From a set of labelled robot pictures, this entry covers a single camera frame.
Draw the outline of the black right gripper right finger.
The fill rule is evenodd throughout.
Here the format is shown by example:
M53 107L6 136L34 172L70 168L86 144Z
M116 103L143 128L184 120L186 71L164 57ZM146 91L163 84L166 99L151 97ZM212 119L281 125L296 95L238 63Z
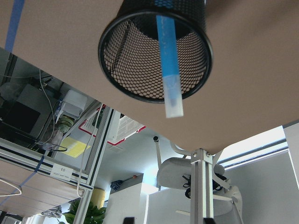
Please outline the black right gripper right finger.
M214 219L210 217L203 218L203 224L214 224Z

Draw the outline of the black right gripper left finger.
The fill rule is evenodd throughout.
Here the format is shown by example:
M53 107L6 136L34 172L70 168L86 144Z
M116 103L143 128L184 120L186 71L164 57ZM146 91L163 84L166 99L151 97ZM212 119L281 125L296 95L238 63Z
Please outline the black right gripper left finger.
M135 224L135 217L125 217L123 224Z

